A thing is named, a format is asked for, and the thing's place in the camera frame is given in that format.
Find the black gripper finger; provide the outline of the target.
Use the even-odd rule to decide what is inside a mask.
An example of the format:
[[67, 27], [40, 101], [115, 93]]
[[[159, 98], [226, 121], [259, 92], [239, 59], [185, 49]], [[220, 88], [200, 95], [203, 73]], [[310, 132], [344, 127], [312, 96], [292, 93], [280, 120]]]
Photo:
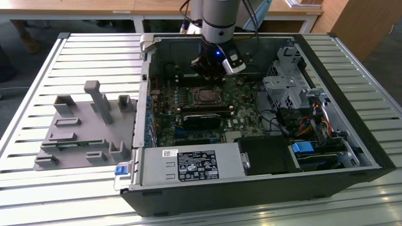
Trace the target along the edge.
[[211, 62], [211, 81], [220, 82], [223, 76], [226, 75], [226, 69], [220, 62]]
[[212, 65], [205, 57], [199, 56], [191, 61], [191, 69], [201, 76], [205, 80], [212, 80]]

